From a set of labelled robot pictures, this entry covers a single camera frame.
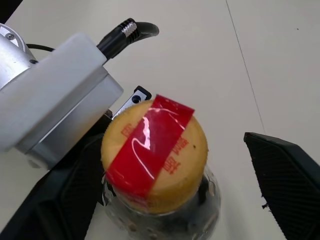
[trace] yellow bottle cap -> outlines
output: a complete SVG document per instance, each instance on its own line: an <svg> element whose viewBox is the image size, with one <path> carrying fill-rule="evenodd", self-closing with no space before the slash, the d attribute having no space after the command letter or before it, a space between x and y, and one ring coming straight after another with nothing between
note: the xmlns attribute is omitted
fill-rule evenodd
<svg viewBox="0 0 320 240"><path fill-rule="evenodd" d="M144 101L126 109L108 126L101 147L101 160L106 171L152 103L152 100ZM130 207L150 214L174 211L196 193L207 156L206 136L192 117L146 196L146 204L141 205L123 195L121 199Z"/></svg>

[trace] white table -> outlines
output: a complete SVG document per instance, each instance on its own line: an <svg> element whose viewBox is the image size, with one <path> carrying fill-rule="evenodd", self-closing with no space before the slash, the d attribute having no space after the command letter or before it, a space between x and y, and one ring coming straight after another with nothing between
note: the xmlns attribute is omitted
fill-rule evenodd
<svg viewBox="0 0 320 240"><path fill-rule="evenodd" d="M76 32L98 43L128 17L158 25L159 36L129 46L107 63L125 90L112 109L137 85L195 108L222 193L212 239L284 240L272 214L261 207L265 200L243 136L263 134L265 128L320 159L319 4L228 0L228 6L225 0L24 0L7 24L27 43L53 48ZM39 59L46 54L34 53ZM0 229L45 172L17 155L0 156L0 191L8 193L0 198ZM111 240L117 234L97 205L87 239Z"/></svg>

